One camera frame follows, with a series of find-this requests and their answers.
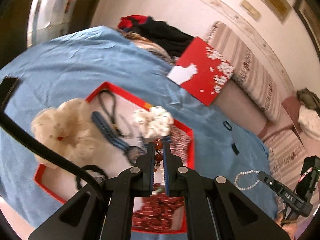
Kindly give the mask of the dark red dotted scrunchie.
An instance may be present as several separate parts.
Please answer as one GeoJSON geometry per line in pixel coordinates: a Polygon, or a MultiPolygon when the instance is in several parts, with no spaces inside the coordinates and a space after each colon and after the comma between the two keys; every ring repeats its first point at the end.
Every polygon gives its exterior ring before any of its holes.
{"type": "Polygon", "coordinates": [[[164,186],[153,185],[151,197],[143,197],[141,207],[133,213],[132,227],[142,232],[172,233],[182,228],[184,198],[169,197],[164,186]]]}

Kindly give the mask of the red plaid scrunchie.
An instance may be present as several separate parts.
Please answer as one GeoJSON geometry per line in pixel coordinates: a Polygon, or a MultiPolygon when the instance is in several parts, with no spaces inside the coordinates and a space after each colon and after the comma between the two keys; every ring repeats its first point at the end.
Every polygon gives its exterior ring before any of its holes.
{"type": "Polygon", "coordinates": [[[171,153],[179,156],[183,162],[186,162],[188,160],[188,147],[191,142],[191,137],[183,130],[171,125],[170,140],[171,153]]]}

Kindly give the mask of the cream sheer dotted scrunchie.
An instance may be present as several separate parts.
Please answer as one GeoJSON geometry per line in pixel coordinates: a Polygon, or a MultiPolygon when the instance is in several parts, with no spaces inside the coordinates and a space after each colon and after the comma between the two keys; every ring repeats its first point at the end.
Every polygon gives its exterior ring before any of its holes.
{"type": "Polygon", "coordinates": [[[44,146],[78,166],[89,164],[99,146],[89,103],[81,98],[40,111],[31,122],[31,132],[44,146]]]}

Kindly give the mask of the white black-dotted scrunchie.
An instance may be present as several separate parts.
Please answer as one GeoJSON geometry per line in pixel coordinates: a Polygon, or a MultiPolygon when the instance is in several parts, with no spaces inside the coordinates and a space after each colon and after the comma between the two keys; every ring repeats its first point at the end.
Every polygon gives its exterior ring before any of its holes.
{"type": "Polygon", "coordinates": [[[167,137],[171,125],[174,124],[172,115],[161,106],[137,109],[132,113],[132,124],[145,139],[167,137]]]}

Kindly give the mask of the striped floral side pillow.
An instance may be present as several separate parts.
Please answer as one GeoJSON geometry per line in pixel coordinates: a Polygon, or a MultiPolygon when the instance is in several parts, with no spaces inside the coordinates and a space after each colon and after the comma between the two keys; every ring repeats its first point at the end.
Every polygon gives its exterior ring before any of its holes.
{"type": "Polygon", "coordinates": [[[300,178],[304,159],[308,156],[303,144],[289,129],[268,137],[264,144],[269,150],[271,177],[294,190],[300,178]]]}

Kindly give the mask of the small black clip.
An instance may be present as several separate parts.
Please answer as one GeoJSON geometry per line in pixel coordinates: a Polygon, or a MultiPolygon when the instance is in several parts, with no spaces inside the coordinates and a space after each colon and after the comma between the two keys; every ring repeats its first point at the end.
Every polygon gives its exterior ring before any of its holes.
{"type": "Polygon", "coordinates": [[[233,149],[233,152],[234,152],[236,155],[238,155],[238,154],[240,153],[235,143],[232,144],[232,149],[233,149]]]}

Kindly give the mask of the striped floral bolster pillow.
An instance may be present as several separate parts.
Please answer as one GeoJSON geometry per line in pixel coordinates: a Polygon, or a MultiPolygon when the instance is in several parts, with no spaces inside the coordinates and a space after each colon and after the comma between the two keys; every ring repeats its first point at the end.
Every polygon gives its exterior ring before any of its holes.
{"type": "Polygon", "coordinates": [[[277,85],[242,39],[226,24],[217,21],[211,26],[204,40],[234,67],[232,79],[268,120],[278,122],[281,101],[277,85]]]}

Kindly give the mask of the red floral box lid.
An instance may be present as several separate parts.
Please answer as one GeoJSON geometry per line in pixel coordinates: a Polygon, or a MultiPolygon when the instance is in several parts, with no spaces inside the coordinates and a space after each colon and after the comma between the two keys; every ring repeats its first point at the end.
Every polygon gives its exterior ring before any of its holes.
{"type": "Polygon", "coordinates": [[[192,40],[167,78],[209,106],[230,80],[234,67],[199,37],[192,40]]]}

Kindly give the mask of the light blue blanket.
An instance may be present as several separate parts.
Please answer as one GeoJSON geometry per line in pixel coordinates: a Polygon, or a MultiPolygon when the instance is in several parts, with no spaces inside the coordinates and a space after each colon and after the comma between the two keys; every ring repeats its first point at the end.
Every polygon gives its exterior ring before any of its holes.
{"type": "MultiPolygon", "coordinates": [[[[166,78],[171,68],[113,29],[90,28],[34,46],[3,67],[1,81],[6,76],[21,81],[5,112],[31,134],[31,121],[41,110],[86,98],[107,81],[162,106],[193,130],[195,170],[200,175],[225,176],[233,182],[242,171],[270,174],[263,142],[217,106],[206,107],[166,78]]],[[[34,183],[37,166],[34,154],[1,129],[1,196],[35,228],[61,207],[34,183]]]]}

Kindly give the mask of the black smartphone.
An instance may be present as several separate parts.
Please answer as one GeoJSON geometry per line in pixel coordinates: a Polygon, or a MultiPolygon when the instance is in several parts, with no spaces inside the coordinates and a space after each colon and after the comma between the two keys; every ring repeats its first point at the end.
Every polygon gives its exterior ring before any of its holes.
{"type": "Polygon", "coordinates": [[[0,87],[1,111],[3,111],[9,101],[11,94],[19,84],[19,78],[6,76],[0,87]]]}

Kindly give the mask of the brown striped fabric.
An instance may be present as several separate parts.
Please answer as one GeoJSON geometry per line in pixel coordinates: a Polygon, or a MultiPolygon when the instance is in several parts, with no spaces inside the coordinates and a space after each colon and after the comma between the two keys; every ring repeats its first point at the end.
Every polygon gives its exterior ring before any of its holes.
{"type": "Polygon", "coordinates": [[[153,55],[162,59],[164,62],[170,64],[171,66],[175,64],[175,61],[172,59],[172,57],[160,45],[152,42],[151,40],[145,37],[142,37],[138,33],[133,33],[133,32],[126,33],[124,31],[121,31],[120,33],[123,37],[132,41],[138,48],[144,49],[152,53],[153,55]]]}

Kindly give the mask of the black and red clothes pile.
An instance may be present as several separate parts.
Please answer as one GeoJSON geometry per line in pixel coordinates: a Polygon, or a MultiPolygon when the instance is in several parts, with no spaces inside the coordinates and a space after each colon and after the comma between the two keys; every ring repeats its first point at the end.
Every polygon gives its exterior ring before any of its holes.
{"type": "Polygon", "coordinates": [[[122,17],[118,29],[130,34],[139,34],[162,47],[170,57],[180,57],[194,39],[167,22],[156,21],[151,16],[122,17]]]}

